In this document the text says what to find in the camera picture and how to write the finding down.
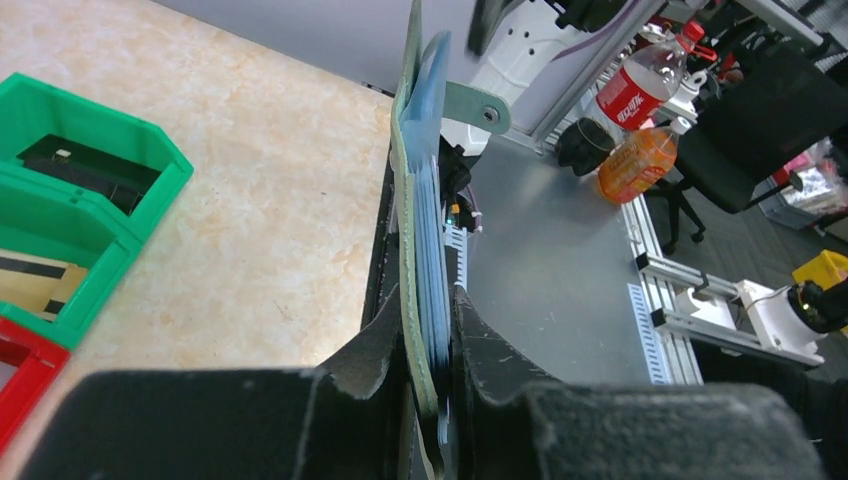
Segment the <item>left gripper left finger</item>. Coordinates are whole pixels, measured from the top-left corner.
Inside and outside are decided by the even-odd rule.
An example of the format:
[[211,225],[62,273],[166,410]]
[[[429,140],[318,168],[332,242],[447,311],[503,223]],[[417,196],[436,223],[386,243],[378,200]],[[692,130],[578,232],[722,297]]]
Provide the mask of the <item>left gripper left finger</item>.
[[401,299],[315,367],[114,370],[61,402],[24,479],[394,479]]

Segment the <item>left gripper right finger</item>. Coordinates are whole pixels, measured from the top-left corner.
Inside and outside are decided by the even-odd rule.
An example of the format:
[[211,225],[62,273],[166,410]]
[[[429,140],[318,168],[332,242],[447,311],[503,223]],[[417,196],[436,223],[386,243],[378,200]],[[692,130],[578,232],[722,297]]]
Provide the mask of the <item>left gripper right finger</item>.
[[451,293],[460,479],[821,479],[798,417],[755,385],[578,386]]

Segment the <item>grey-green card holder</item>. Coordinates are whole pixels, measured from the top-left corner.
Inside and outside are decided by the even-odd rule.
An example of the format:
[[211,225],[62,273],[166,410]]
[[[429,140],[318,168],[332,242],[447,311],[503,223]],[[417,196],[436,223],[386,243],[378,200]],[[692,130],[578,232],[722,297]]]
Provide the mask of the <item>grey-green card holder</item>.
[[487,133],[511,125],[506,101],[479,87],[450,82],[451,35],[422,35],[422,7],[411,4],[401,77],[390,118],[399,232],[399,292],[408,373],[427,475],[446,474],[442,446],[449,423],[451,319],[437,173],[443,119]]

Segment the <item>white robot base outside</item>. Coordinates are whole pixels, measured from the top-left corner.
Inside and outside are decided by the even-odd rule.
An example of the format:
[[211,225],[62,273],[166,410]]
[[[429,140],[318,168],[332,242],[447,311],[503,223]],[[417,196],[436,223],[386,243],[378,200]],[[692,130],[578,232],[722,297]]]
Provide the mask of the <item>white robot base outside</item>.
[[719,347],[728,354],[748,354],[769,360],[817,368],[825,359],[819,343],[826,338],[810,328],[802,316],[813,307],[790,302],[798,285],[772,289],[750,280],[685,287],[676,295],[669,328]]

